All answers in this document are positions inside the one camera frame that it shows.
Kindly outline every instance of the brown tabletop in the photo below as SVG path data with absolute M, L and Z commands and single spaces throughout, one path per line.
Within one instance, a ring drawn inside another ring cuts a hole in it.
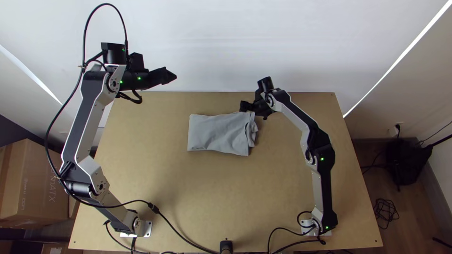
M 238 111 L 254 93 L 142 93 L 140 105 L 116 99 L 96 161 L 121 201 L 144 199 L 156 204 L 192 241 L 218 251 L 221 240 L 235 252 L 266 252 L 275 227 L 300 232 L 296 216 L 314 207 L 311 171 L 300 148 L 301 132 L 282 113 L 259 127 L 248 157 L 215 151 L 187 151 L 190 114 L 217 115 Z M 331 171 L 333 209 L 339 224 L 332 236 L 289 250 L 352 249 L 382 246 L 369 195 L 338 101 L 333 93 L 290 93 L 292 101 L 314 118 L 331 139 L 336 163 Z M 137 239 L 137 250 L 200 252 L 181 240 L 145 204 L 127 205 L 141 219 L 152 220 L 149 238 Z M 124 251 L 105 231 L 106 218 L 81 205 L 70 248 Z M 130 238 L 119 238 L 130 246 Z M 278 231 L 271 250 L 313 239 Z

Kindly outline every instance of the wall outlet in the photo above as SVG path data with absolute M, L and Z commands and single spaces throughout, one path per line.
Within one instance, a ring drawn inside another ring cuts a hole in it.
M 396 128 L 396 124 L 387 130 L 390 137 L 397 137 L 399 134 L 399 129 Z

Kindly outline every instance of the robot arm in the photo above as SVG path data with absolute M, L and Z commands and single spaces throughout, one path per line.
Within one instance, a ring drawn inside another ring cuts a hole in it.
M 298 129 L 302 131 L 300 145 L 306 164 L 312 171 L 312 185 L 315 207 L 310 220 L 303 220 L 302 231 L 306 232 L 312 225 L 319 231 L 311 231 L 308 235 L 328 235 L 338 224 L 333 211 L 331 198 L 331 169 L 334 165 L 335 153 L 328 134 L 322 131 L 317 122 L 303 112 L 291 101 L 291 96 L 284 90 L 274 88 L 271 77 L 258 81 L 255 101 L 241 101 L 240 111 L 254 111 L 264 120 L 274 112 L 282 112 Z
M 123 45 L 108 44 L 108 49 L 104 46 L 107 44 L 102 44 L 107 70 L 101 71 L 99 66 L 95 66 L 93 69 L 96 71 L 87 71 L 83 76 L 80 87 L 83 99 L 61 154 L 60 177 L 73 195 L 97 206 L 96 209 L 111 221 L 114 230 L 121 232 L 122 237 L 149 237 L 152 222 L 140 221 L 136 211 L 121 205 L 110 192 L 110 184 L 101 166 L 89 152 L 104 108 L 120 91 L 148 89 L 167 84 L 177 77 L 165 67 L 149 72 L 144 68 L 142 56 L 137 53 L 131 54 L 133 62 L 126 64 Z

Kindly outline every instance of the folded fabric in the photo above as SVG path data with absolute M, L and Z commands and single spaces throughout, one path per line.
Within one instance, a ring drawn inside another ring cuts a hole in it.
M 254 147 L 258 126 L 254 112 L 204 116 L 190 115 L 188 151 L 214 150 L 248 156 Z

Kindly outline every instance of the electrical outlet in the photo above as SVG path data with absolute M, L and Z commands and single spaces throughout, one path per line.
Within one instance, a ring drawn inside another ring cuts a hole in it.
M 402 129 L 402 124 L 404 122 L 395 122 L 394 126 L 392 126 L 391 128 L 389 128 L 387 131 L 389 133 L 390 137 L 396 137 L 397 135 L 399 135 L 399 129 L 397 129 L 396 125 L 399 125 L 400 129 Z

